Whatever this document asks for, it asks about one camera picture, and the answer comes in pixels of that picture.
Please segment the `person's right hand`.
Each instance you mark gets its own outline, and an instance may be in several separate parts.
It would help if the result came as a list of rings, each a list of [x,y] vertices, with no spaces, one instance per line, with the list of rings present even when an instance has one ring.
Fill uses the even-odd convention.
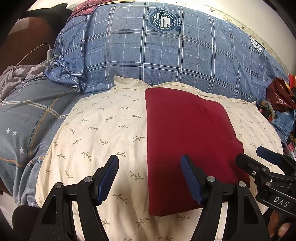
[[[273,211],[270,215],[269,223],[268,223],[268,232],[270,237],[278,235],[279,237],[283,237],[285,233],[290,228],[291,223],[283,223],[280,224],[280,214],[277,211]]]

